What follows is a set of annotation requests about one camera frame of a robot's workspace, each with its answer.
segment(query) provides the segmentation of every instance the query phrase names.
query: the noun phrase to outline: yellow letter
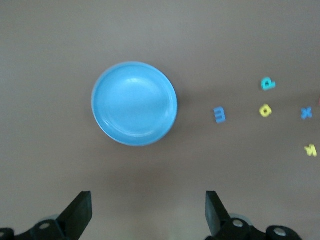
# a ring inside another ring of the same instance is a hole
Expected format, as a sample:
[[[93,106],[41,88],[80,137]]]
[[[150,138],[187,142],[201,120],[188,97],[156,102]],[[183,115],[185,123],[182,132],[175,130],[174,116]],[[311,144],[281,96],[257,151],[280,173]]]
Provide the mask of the yellow letter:
[[[304,150],[306,151],[306,154],[309,157],[311,157],[311,156],[316,157],[317,156],[317,150],[316,150],[315,145],[313,145],[313,144],[310,144],[309,146],[305,146]]]
[[[270,114],[272,114],[272,110],[268,104],[265,104],[262,107],[260,107],[260,114],[264,118],[267,118]]]

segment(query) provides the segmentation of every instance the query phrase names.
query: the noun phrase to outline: blue bowl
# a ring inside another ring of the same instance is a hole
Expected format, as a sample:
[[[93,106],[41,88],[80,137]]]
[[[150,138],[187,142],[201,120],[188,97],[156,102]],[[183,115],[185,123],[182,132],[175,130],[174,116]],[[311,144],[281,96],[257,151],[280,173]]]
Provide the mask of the blue bowl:
[[[170,81],[142,62],[124,62],[105,71],[93,88],[91,104],[100,128],[128,146],[146,146],[162,139],[178,112]]]

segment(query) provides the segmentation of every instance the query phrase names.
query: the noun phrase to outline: tabletop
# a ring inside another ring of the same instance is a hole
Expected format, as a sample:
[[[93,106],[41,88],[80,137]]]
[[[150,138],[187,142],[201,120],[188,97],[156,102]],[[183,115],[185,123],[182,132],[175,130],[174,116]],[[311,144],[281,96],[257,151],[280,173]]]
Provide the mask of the tabletop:
[[[260,231],[319,239],[319,12],[318,0],[1,0],[0,227],[23,233],[91,191],[82,240],[203,240],[216,191]],[[170,132],[142,147],[108,137],[91,107],[100,75],[128,61],[160,70],[178,99]]]

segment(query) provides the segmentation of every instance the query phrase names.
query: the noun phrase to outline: screw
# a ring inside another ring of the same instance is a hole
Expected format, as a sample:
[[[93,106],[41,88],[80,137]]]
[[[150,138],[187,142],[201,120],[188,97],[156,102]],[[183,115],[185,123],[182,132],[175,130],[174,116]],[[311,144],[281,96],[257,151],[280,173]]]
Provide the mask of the screw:
[[[233,220],[232,223],[233,223],[233,225],[235,225],[238,228],[242,228],[244,226],[244,224],[240,220]]]
[[[44,224],[42,224],[42,225],[39,227],[39,229],[40,229],[40,230],[47,229],[49,226],[50,226],[49,223],[44,223]]]
[[[285,230],[283,230],[283,229],[281,229],[279,227],[275,228],[273,231],[274,231],[275,234],[277,234],[277,235],[279,235],[281,237],[287,236],[287,233],[285,232]]]

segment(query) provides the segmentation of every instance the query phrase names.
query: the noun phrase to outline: foam letter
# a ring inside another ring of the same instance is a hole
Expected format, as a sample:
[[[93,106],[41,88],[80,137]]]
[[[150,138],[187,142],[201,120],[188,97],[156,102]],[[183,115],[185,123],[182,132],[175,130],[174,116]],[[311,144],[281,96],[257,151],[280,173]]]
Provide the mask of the foam letter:
[[[317,156],[317,150],[316,150],[315,145],[313,145],[313,144],[310,144],[309,146],[305,146],[304,150],[306,151],[306,154],[309,157],[311,157],[311,156],[316,157]]]
[[[226,121],[225,110],[222,106],[213,109],[215,121],[217,124],[224,123]]]
[[[265,77],[261,81],[261,88],[263,91],[268,91],[270,89],[274,89],[276,87],[276,82],[271,81],[270,77]]]
[[[312,108],[308,106],[307,108],[301,108],[301,118],[303,120],[307,118],[312,118]]]
[[[260,114],[262,117],[267,118],[270,114],[272,114],[272,109],[269,107],[268,104],[265,104],[262,107],[260,107]]]

